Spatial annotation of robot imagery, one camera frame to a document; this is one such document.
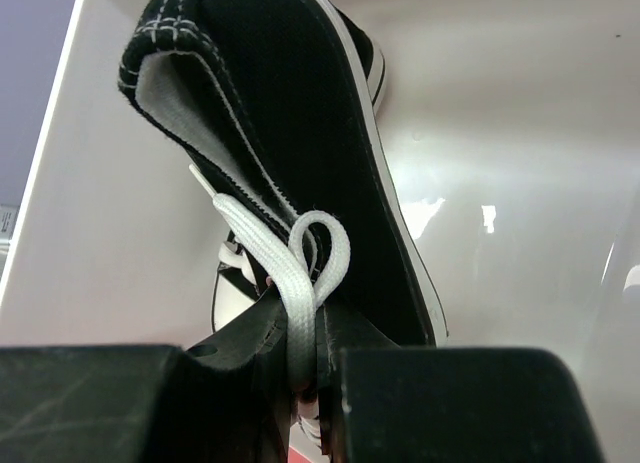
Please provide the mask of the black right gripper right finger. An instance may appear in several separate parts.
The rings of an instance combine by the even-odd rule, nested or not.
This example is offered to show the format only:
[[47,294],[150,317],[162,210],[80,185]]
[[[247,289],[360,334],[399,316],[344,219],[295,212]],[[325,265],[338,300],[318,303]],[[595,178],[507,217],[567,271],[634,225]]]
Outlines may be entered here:
[[600,462],[568,367],[535,348],[394,344],[334,302],[316,320],[321,448],[334,462]]

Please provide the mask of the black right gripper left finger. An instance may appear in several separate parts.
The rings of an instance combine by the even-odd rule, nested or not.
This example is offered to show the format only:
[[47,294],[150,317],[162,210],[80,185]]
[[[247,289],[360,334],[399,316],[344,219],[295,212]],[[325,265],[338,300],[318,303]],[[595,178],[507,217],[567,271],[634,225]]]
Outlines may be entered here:
[[291,393],[275,290],[190,349],[5,348],[5,462],[283,462]]

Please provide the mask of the black canvas sneaker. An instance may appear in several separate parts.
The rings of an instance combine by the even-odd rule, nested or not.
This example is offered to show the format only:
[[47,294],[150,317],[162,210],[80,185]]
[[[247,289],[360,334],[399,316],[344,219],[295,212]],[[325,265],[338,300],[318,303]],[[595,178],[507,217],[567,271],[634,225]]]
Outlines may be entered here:
[[376,109],[385,60],[329,0],[151,0],[118,86],[215,194],[287,309],[299,425],[319,432],[315,318],[330,298],[391,341],[438,345],[442,306],[402,216]]
[[214,332],[253,306],[271,285],[256,258],[230,231],[220,246],[211,311]]

